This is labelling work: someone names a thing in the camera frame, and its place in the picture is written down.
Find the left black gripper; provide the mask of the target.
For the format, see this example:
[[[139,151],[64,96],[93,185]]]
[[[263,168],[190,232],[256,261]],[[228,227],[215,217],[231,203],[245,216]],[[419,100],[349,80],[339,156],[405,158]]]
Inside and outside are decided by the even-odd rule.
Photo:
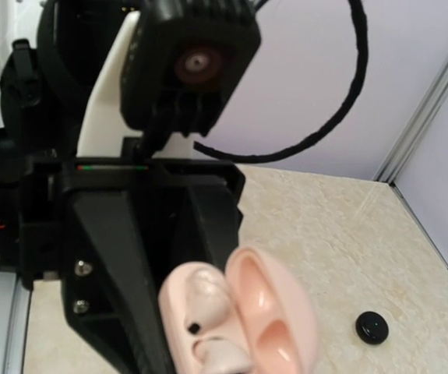
[[[55,272],[65,317],[120,373],[173,373],[157,304],[189,262],[224,270],[245,176],[226,161],[34,161],[19,184],[27,285]]]

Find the pink round case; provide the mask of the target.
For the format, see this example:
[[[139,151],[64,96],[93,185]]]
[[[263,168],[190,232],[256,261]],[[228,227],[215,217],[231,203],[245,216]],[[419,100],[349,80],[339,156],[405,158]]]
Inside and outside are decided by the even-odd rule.
[[[219,270],[230,288],[233,307],[219,327],[192,335],[184,326],[185,282],[199,267],[189,262],[170,272],[158,303],[171,358],[177,373],[200,373],[194,346],[224,338],[244,348],[254,363],[250,373],[312,373],[319,347],[316,315],[303,284],[269,253],[241,247]]]

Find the black earbud charging case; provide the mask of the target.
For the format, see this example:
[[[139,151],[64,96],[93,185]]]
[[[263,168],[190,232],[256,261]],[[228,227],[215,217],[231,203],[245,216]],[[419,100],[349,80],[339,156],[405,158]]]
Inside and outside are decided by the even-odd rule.
[[[355,320],[355,331],[358,337],[369,345],[382,344],[389,336],[386,320],[377,312],[363,312]]]

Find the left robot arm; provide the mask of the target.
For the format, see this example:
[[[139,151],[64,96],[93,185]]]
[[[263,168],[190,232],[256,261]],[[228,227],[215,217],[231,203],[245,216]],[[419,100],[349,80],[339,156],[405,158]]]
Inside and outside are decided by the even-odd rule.
[[[190,157],[257,52],[250,1],[47,1],[0,74],[0,270],[55,277],[121,373],[245,373],[225,268],[245,184]]]

